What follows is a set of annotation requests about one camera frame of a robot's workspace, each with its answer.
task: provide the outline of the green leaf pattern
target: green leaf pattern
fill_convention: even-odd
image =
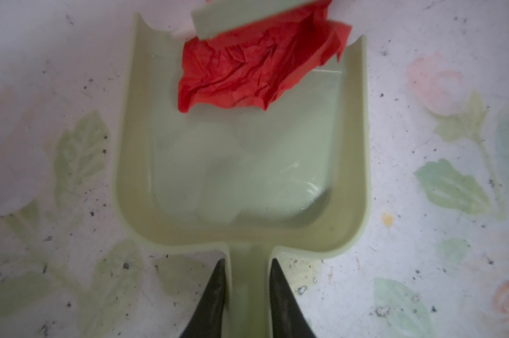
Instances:
[[[442,116],[433,112],[430,114],[439,122],[434,132],[444,141],[453,142],[463,137],[476,141],[480,136],[481,127],[488,111],[484,109],[479,93],[474,91],[468,99],[466,110],[461,114],[450,116]]]
[[[55,201],[60,208],[65,195],[80,197],[84,179],[104,169],[108,135],[108,127],[97,111],[79,120],[72,132],[63,133],[54,161]]]
[[[153,261],[163,291],[184,298],[200,289],[210,279],[212,269],[185,255],[173,255]]]
[[[140,251],[130,239],[116,244],[96,264],[89,292],[78,304],[83,337],[102,337],[125,318],[138,294],[142,270]]]
[[[27,228],[23,226],[23,223],[21,222],[17,214],[14,213],[4,216],[3,220],[7,223],[11,231],[16,234],[16,236],[18,236],[21,239],[29,238],[30,233],[28,232]]]
[[[39,226],[40,210],[39,204],[36,201],[36,199],[32,200],[28,205],[24,206],[20,210],[20,214],[31,225],[33,229],[36,229]]]
[[[46,297],[51,282],[41,273],[30,271],[20,277],[0,281],[0,316],[8,316]]]
[[[72,219],[70,220],[69,224],[68,224],[68,227],[67,227],[67,230],[68,231],[72,231],[74,230],[75,228],[77,228],[80,224],[82,224],[82,221],[83,221],[83,214],[82,213],[77,213],[75,214]]]
[[[437,245],[438,255],[446,262],[460,264],[470,245],[464,239],[449,239]]]
[[[374,279],[377,316],[386,321],[388,337],[433,338],[434,329],[420,295],[405,284],[390,279]]]
[[[509,111],[504,109],[498,114],[495,136],[498,169],[506,185],[509,186]]]
[[[470,215],[486,213],[489,198],[471,175],[462,175],[447,159],[428,162],[414,172],[427,198],[443,208]]]

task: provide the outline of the dirt speck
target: dirt speck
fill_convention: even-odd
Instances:
[[[41,333],[44,337],[47,337],[49,335],[48,330],[48,325],[44,324],[42,328],[40,328],[39,333]]]
[[[307,286],[303,285],[303,286],[298,287],[297,292],[299,295],[302,295],[305,293],[306,290],[307,290]]]
[[[390,314],[391,308],[389,306],[377,306],[374,313],[377,317],[386,318]]]

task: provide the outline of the floral patterned floor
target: floral patterned floor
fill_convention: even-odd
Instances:
[[[177,337],[220,253],[114,219],[131,17],[203,1],[0,1],[0,337]],[[372,212],[331,260],[280,257],[318,337],[509,337],[509,0],[334,0],[368,37]]]

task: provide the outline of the red tissue paper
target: red tissue paper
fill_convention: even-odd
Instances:
[[[327,19],[331,0],[277,14],[183,47],[180,112],[196,103],[264,110],[309,71],[340,58],[352,27]]]

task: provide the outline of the dustpan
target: dustpan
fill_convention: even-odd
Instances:
[[[158,252],[224,252],[228,294],[223,331],[228,331],[230,337],[270,337],[271,258],[279,253],[318,259],[339,255],[359,238],[367,220],[370,188],[365,37],[345,49],[340,63],[332,60],[307,74],[267,112],[258,108],[221,110],[199,104],[188,114],[181,114],[177,110],[177,83],[182,74],[183,43],[166,32],[152,30],[137,16],[133,44],[113,177],[117,219],[130,236]],[[324,137],[307,135],[310,123],[318,120],[333,129],[320,134]],[[217,128],[217,132],[205,134],[204,125]],[[331,159],[325,191],[296,213],[279,213],[272,210],[274,204],[291,208],[286,202],[301,194],[294,189],[279,191],[279,199],[260,204],[274,196],[267,189],[260,192],[256,181],[256,173],[264,167],[252,166],[234,152],[224,152],[223,161],[228,167],[245,169],[233,170],[246,172],[234,174],[237,177],[233,186],[239,188],[219,190],[219,184],[230,184],[226,171],[206,176],[210,177],[206,185],[215,195],[214,199],[205,199],[203,216],[178,212],[190,202],[181,203],[186,197],[181,195],[181,184],[178,187],[173,182],[182,181],[189,172],[181,179],[170,179],[167,175],[177,173],[170,167],[177,164],[167,161],[170,158],[163,152],[169,154],[171,147],[178,146],[176,152],[197,159],[214,149],[211,142],[228,142],[216,136],[223,130],[232,130],[233,135],[235,130],[242,137],[238,142],[241,147],[269,156],[276,163],[297,150],[286,138],[297,139],[298,132],[303,132],[314,142],[304,144],[315,148],[310,154],[322,153],[321,158]],[[193,137],[206,137],[205,148],[189,146]],[[318,139],[326,143],[318,144]],[[289,148],[274,152],[282,144]],[[177,192],[176,199],[170,198],[170,191]],[[229,191],[238,195],[221,199],[220,194]],[[223,203],[234,199],[239,209],[250,211],[238,214],[235,203]],[[228,206],[233,211],[230,214],[226,213]]]

